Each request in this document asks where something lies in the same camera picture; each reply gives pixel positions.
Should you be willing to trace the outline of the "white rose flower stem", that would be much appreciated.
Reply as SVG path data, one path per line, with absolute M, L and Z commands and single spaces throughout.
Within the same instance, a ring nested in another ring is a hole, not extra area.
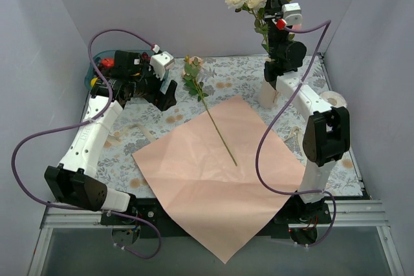
M 265 22 L 265 5 L 267 0 L 224 0 L 229 9 L 234 9 L 236 13 L 247 12 L 254 17 L 254 31 L 263 36 L 261 46 L 266 53 L 268 47 L 268 26 Z

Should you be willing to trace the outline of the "peach bud flower stem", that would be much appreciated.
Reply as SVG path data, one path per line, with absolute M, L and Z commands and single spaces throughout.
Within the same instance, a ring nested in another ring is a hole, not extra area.
M 195 96 L 197 101 L 202 103 L 204 110 L 206 111 L 216 133 L 218 134 L 222 144 L 224 145 L 228 155 L 232 159 L 232 162 L 237 167 L 238 164 L 236 162 L 235 156 L 232 154 L 228 144 L 226 143 L 224 136 L 222 135 L 219 127 L 217 126 L 216 121 L 214 120 L 208 104 L 206 102 L 206 98 L 209 96 L 207 93 L 204 92 L 204 83 L 199 79 L 199 75 L 202 70 L 202 64 L 200 62 L 200 58 L 197 56 L 184 57 L 184 70 L 182 74 L 182 79 L 184 81 L 184 87 L 187 90 L 190 96 Z

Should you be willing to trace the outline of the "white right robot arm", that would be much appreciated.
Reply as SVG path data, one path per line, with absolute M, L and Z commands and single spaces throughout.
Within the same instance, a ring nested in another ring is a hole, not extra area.
M 328 206 L 325 186 L 329 175 L 350 148 L 349 111 L 334 107 L 305 85 L 305 76 L 298 74 L 307 51 L 293 40 L 301 32 L 301 8 L 294 0 L 246 0 L 236 11 L 245 10 L 255 16 L 255 24 L 264 32 L 269 59 L 265 63 L 265 81 L 288 99 L 307 121 L 303 150 L 307 157 L 300 187 L 279 190 L 286 202 L 276 213 L 277 223 L 333 223 L 336 207 Z M 237 138 L 246 138 L 262 149 L 266 136 L 255 129 L 258 117 L 245 101 L 236 96 L 199 117 L 177 127 L 154 143 L 157 159 L 148 165 L 150 171 L 163 172 L 168 180 L 186 185 L 200 184 L 204 176 L 208 187 L 221 183 L 224 173 L 234 173 L 246 162 L 235 160 L 224 143 L 214 117 L 227 125 Z

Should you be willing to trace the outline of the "beige printed ribbon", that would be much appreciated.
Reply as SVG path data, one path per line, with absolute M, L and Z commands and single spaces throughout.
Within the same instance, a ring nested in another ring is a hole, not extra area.
M 122 146 L 141 138 L 148 140 L 149 142 L 154 142 L 156 140 L 153 133 L 142 124 L 135 123 L 126 125 L 121 129 L 110 131 L 103 147 L 108 149 L 110 147 Z

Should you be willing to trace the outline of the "pink wrapping paper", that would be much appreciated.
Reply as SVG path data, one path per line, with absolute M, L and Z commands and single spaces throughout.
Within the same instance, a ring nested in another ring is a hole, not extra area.
M 133 157 L 164 211 L 222 262 L 269 223 L 305 170 L 240 96 Z

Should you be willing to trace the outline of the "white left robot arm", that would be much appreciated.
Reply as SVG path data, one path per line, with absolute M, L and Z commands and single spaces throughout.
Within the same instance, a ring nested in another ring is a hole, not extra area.
M 78 129 L 59 164 L 47 167 L 45 180 L 58 202 L 90 211 L 112 210 L 121 223 L 131 224 L 138 215 L 130 203 L 132 196 L 97 180 L 99 157 L 109 131 L 131 98 L 144 98 L 160 111 L 176 104 L 175 81 L 162 91 L 175 60 L 169 52 L 149 56 L 123 50 L 117 50 L 113 60 L 111 66 L 100 65 L 104 72 L 92 81 L 85 125 Z

